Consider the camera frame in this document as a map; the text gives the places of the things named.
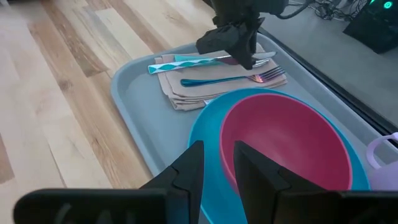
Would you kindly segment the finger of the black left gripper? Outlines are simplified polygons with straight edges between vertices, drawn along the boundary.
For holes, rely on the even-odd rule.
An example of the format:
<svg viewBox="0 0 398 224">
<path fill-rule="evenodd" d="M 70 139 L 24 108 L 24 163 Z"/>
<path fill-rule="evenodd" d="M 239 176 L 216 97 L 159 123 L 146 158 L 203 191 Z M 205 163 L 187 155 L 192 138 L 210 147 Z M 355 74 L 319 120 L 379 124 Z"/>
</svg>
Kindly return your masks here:
<svg viewBox="0 0 398 224">
<path fill-rule="evenodd" d="M 264 17 L 260 17 L 242 22 L 239 25 L 238 58 L 236 60 L 246 70 L 252 70 L 254 67 L 252 56 L 256 52 L 257 32 L 263 22 Z"/>
<path fill-rule="evenodd" d="M 199 54 L 208 54 L 224 50 L 230 55 L 235 55 L 242 50 L 246 35 L 249 33 L 245 24 L 228 24 L 207 31 L 203 37 L 196 41 Z"/>
</svg>

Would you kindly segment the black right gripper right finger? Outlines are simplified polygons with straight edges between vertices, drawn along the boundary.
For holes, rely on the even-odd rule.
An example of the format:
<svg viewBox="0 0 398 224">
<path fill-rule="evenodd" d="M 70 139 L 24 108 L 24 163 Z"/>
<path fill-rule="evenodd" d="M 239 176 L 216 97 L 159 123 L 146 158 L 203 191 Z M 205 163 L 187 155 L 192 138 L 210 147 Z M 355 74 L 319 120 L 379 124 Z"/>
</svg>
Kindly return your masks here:
<svg viewBox="0 0 398 224">
<path fill-rule="evenodd" d="M 234 144 L 237 186 L 248 223 L 333 223 L 337 194 L 297 175 L 248 144 Z"/>
</svg>

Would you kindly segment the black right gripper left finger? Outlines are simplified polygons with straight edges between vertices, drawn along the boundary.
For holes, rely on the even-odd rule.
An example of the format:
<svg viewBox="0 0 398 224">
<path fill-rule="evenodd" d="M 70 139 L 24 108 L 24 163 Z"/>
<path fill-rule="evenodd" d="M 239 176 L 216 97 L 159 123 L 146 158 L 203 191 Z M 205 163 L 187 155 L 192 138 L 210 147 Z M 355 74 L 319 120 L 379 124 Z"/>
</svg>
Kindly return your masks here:
<svg viewBox="0 0 398 224">
<path fill-rule="evenodd" d="M 144 202 L 141 223 L 198 223 L 204 176 L 204 143 L 195 141 L 171 165 L 141 189 L 152 195 Z"/>
</svg>

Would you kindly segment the teal handled knife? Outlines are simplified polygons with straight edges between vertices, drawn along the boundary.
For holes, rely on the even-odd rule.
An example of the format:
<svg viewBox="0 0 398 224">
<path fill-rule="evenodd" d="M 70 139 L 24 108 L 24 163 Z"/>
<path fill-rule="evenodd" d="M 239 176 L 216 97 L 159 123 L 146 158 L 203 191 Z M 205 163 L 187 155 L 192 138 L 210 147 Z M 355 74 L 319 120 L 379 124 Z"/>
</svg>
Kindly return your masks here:
<svg viewBox="0 0 398 224">
<path fill-rule="evenodd" d="M 265 53 L 255 53 L 252 56 L 252 62 L 258 62 L 260 60 L 265 60 L 272 58 L 275 56 L 277 53 L 276 52 L 265 52 Z M 176 62 L 183 62 L 183 61 L 189 61 L 189 60 L 207 60 L 209 62 L 220 62 L 220 63 L 226 63 L 229 65 L 237 65 L 238 62 L 232 58 L 232 56 L 227 55 L 227 56 L 220 56 L 220 57 L 203 57 L 203 56 L 197 56 L 197 55 L 174 55 L 174 60 Z"/>
</svg>

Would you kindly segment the iridescent blue purple fork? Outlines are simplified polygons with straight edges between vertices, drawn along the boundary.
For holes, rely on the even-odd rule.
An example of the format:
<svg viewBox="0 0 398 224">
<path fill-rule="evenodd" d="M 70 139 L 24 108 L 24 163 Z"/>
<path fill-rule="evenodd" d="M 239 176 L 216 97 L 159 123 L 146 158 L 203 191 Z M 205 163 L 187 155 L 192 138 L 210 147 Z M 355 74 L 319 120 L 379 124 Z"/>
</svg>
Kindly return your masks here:
<svg viewBox="0 0 398 224">
<path fill-rule="evenodd" d="M 256 83 L 265 83 L 270 81 L 280 75 L 283 75 L 285 70 L 278 66 L 273 68 L 267 72 L 257 74 L 257 75 L 250 75 L 250 76 L 241 76 L 241 77 L 231 77 L 231 78 L 221 78 L 221 79 L 212 79 L 212 80 L 192 80 L 192 79 L 181 79 L 180 84 L 184 87 L 194 87 L 194 86 L 201 86 L 201 85 L 209 85 L 221 82 L 228 82 L 233 80 L 239 79 L 248 79 L 254 81 Z"/>
</svg>

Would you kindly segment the pink bowl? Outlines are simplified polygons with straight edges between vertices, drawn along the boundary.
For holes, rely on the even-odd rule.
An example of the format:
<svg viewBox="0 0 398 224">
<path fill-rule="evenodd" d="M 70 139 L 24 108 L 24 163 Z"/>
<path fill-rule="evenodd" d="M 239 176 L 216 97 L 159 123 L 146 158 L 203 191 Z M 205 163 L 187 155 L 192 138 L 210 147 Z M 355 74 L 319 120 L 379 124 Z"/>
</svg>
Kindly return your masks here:
<svg viewBox="0 0 398 224">
<path fill-rule="evenodd" d="M 238 188 L 234 144 L 243 141 L 262 155 L 327 190 L 349 190 L 353 168 L 337 130 L 319 112 L 289 96 L 262 93 L 239 100 L 220 129 L 220 158 Z"/>
</svg>

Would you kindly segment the blue round plate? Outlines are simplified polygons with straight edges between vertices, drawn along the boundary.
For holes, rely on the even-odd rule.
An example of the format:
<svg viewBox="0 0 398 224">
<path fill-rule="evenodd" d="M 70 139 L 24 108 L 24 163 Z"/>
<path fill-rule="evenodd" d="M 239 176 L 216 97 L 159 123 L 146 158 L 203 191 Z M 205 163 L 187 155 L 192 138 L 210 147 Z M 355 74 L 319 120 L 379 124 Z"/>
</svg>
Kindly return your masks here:
<svg viewBox="0 0 398 224">
<path fill-rule="evenodd" d="M 204 142 L 205 163 L 201 210 L 210 224 L 248 224 L 239 194 L 229 184 L 220 162 L 220 128 L 225 115 L 239 100 L 255 94 L 286 93 L 268 88 L 230 91 L 205 106 L 190 131 L 188 145 Z"/>
</svg>

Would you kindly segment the teal handled spoon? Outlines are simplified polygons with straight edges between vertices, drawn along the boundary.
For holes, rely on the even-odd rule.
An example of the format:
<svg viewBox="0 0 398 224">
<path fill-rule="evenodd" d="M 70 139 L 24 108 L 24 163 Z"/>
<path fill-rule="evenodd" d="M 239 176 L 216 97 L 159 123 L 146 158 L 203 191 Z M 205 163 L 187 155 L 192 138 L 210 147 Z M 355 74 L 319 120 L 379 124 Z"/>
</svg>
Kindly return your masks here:
<svg viewBox="0 0 398 224">
<path fill-rule="evenodd" d="M 188 67 L 197 66 L 210 66 L 210 65 L 237 65 L 238 62 L 233 58 L 203 58 L 198 60 L 187 60 L 181 62 L 170 62 L 149 65 L 147 67 L 149 74 L 155 74 L 160 72 L 167 72 L 171 70 L 178 70 Z"/>
</svg>

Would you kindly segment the beige napkin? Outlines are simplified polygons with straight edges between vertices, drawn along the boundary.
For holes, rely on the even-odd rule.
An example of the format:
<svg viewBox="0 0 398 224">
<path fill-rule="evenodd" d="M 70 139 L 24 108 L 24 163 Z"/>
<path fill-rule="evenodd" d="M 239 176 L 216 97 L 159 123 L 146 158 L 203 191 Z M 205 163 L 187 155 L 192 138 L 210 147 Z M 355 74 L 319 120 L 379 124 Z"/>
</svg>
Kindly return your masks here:
<svg viewBox="0 0 398 224">
<path fill-rule="evenodd" d="M 215 63 L 208 66 L 183 68 L 157 74 L 164 95 L 176 110 L 194 110 L 205 106 L 205 101 L 240 88 L 275 88 L 287 83 L 284 69 L 270 59 L 265 65 L 246 70 L 240 65 Z M 232 78 L 234 80 L 208 85 L 185 87 L 180 81 L 214 80 Z"/>
</svg>

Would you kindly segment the lilac mug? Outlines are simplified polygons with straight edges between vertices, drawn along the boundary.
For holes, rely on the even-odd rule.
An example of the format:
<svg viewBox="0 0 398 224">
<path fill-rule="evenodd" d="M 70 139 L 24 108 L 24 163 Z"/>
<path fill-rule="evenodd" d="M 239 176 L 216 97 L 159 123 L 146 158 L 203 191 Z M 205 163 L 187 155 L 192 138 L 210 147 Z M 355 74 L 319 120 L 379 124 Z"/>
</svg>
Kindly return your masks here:
<svg viewBox="0 0 398 224">
<path fill-rule="evenodd" d="M 367 160 L 374 168 L 374 170 L 369 174 L 369 183 L 373 190 L 398 191 L 398 160 L 388 165 L 382 166 L 374 157 L 374 151 L 378 145 L 388 139 L 398 141 L 398 132 L 376 138 L 368 145 L 366 151 Z"/>
</svg>

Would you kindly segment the grey plastic tray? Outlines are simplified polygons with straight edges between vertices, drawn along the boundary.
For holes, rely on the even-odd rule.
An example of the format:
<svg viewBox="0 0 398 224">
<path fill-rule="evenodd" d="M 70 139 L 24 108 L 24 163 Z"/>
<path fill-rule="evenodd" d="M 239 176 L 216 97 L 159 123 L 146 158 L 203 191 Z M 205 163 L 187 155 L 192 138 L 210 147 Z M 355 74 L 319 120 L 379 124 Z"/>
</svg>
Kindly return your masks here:
<svg viewBox="0 0 398 224">
<path fill-rule="evenodd" d="M 278 56 L 280 51 L 275 45 L 267 43 L 259 36 L 257 40 L 264 50 L 275 51 Z M 203 108 L 192 111 L 175 110 L 162 92 L 158 78 L 147 72 L 148 65 L 154 61 L 155 56 L 150 55 L 125 64 L 112 80 L 111 95 L 151 173 L 157 175 L 189 147 L 190 131 Z M 372 167 L 366 159 L 366 148 L 379 136 L 361 142 L 288 73 L 287 80 L 287 84 L 278 87 L 278 91 L 306 102 L 328 118 L 349 151 L 354 171 L 353 188 L 367 189 L 369 185 L 366 176 L 372 171 Z M 202 211 L 199 222 L 209 223 Z"/>
</svg>

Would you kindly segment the black computer with green lights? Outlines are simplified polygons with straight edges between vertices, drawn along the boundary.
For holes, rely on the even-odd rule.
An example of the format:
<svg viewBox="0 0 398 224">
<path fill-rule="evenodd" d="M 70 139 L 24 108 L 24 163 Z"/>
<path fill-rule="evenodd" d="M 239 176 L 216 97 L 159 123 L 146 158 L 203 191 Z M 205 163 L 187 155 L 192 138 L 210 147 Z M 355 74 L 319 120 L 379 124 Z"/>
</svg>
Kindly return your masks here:
<svg viewBox="0 0 398 224">
<path fill-rule="evenodd" d="M 377 54 L 398 47 L 398 0 L 369 0 L 343 33 Z"/>
</svg>

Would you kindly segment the black metal table frame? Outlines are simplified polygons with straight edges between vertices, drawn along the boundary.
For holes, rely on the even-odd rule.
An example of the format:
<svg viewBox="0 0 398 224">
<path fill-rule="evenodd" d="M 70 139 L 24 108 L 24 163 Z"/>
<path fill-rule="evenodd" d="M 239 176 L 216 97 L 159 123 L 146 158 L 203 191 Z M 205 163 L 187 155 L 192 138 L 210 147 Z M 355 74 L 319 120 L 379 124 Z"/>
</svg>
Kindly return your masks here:
<svg viewBox="0 0 398 224">
<path fill-rule="evenodd" d="M 383 118 L 361 100 L 328 78 L 264 28 L 258 36 L 279 50 L 276 59 L 309 95 L 332 114 L 361 142 L 398 131 L 398 126 Z"/>
</svg>

